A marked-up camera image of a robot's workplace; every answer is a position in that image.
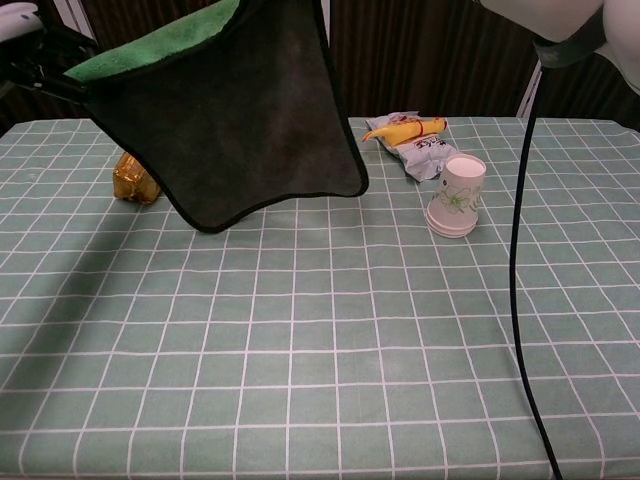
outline towel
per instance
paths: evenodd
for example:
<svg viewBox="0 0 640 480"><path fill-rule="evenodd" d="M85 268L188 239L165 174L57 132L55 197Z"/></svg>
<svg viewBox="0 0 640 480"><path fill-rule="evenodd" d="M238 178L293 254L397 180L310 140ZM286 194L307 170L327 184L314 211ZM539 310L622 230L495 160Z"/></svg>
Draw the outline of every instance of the towel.
<svg viewBox="0 0 640 480"><path fill-rule="evenodd" d="M91 118L200 231L368 187L320 0L221 0L66 74L89 87Z"/></svg>

